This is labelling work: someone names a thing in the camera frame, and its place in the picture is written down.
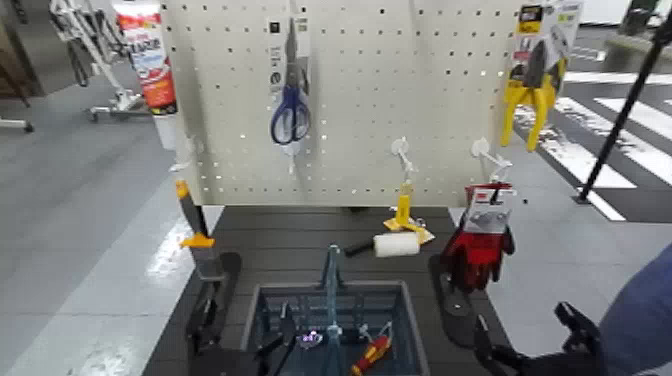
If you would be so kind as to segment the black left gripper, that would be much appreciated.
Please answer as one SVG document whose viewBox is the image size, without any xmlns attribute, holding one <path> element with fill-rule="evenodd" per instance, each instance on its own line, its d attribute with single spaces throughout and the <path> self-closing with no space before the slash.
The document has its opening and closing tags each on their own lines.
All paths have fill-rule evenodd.
<svg viewBox="0 0 672 376">
<path fill-rule="evenodd" d="M 190 350 L 202 350 L 219 341 L 225 317 L 222 283 L 204 283 L 188 320 Z M 188 360 L 191 376 L 279 376 L 297 342 L 293 310 L 283 304 L 279 331 L 253 352 L 215 347 Z"/>
</svg>

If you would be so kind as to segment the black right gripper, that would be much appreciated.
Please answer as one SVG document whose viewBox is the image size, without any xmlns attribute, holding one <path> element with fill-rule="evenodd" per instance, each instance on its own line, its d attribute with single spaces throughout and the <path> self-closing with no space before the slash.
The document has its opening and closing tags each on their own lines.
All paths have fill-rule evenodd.
<svg viewBox="0 0 672 376">
<path fill-rule="evenodd" d="M 604 374 L 601 335 L 594 322 L 567 301 L 559 302 L 555 315 L 569 330 L 562 345 L 565 352 L 529 357 L 508 354 L 510 346 L 493 344 L 485 318 L 478 314 L 474 329 L 474 354 L 478 363 L 493 376 L 507 376 L 503 363 L 525 376 L 599 376 Z"/>
</svg>

